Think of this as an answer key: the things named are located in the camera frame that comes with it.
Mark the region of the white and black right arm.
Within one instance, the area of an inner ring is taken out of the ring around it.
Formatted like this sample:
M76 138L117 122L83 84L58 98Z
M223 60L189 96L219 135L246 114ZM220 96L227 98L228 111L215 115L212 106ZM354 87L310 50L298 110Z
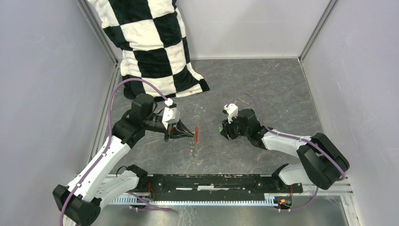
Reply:
M300 160L299 164L285 164L275 170L271 184L277 192L299 183L313 183L328 190L343 180L350 168L348 160L323 133L313 136L283 133L261 125L253 109L239 110L234 104L225 105L223 113L227 119L223 120L220 133L228 140L246 137L257 148L286 153Z

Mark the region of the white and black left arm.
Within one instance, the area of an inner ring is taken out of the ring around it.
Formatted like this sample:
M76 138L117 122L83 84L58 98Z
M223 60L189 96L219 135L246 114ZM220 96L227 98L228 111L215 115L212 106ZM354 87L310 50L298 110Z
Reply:
M127 168L120 176L105 183L108 173L126 155L146 131L164 135L164 140L189 137L198 139L197 132L191 132L180 120L177 106L171 99L164 110L155 112L157 103L148 94L133 99L130 110L117 121L100 151L84 170L66 186L57 185L53 197L61 211L59 224L62 226L90 226L101 210L123 193L134 189L144 191L148 186L145 173L138 167Z

